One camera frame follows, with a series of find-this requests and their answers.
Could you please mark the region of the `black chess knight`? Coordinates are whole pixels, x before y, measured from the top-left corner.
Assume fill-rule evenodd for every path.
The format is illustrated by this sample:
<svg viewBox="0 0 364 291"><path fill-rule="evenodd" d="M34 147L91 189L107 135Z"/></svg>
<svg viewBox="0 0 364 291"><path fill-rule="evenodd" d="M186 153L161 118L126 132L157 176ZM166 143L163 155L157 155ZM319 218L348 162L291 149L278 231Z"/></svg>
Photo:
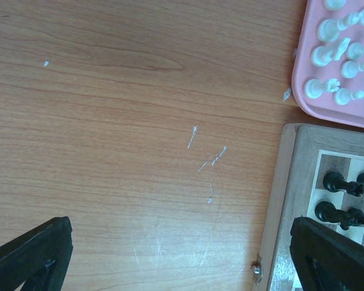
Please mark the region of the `black chess knight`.
<svg viewBox="0 0 364 291"><path fill-rule="evenodd" d="M322 201L315 207L315 216L323 222L339 224L341 229L348 230L356 224L354 217L346 211L336 209L333 203Z"/></svg>

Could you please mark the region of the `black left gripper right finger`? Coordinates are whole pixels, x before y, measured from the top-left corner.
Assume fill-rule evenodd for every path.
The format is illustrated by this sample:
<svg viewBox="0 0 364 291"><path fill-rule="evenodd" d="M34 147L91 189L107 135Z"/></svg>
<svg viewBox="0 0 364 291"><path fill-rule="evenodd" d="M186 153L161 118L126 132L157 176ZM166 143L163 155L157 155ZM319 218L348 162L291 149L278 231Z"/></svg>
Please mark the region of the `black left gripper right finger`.
<svg viewBox="0 0 364 291"><path fill-rule="evenodd" d="M364 290L364 246L299 217L289 248L303 290Z"/></svg>

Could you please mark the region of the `black chess rook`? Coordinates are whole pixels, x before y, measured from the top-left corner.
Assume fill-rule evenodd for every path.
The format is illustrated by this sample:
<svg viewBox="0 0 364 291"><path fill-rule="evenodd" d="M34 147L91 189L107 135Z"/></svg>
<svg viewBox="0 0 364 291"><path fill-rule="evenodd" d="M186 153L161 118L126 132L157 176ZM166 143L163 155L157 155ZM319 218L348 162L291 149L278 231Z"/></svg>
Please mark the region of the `black chess rook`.
<svg viewBox="0 0 364 291"><path fill-rule="evenodd" d="M345 191L347 194L360 197L364 194L363 186L355 181L346 181L339 172L329 172L323 178L323 186L332 193Z"/></svg>

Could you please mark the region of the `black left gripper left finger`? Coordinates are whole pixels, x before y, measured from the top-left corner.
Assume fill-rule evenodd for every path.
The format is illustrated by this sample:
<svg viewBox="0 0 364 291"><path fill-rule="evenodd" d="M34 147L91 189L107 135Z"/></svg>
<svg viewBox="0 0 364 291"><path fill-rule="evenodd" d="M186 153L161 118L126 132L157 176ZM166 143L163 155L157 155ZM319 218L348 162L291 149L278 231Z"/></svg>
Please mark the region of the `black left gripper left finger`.
<svg viewBox="0 0 364 291"><path fill-rule="evenodd" d="M0 290L61 290L73 252L67 216L0 246Z"/></svg>

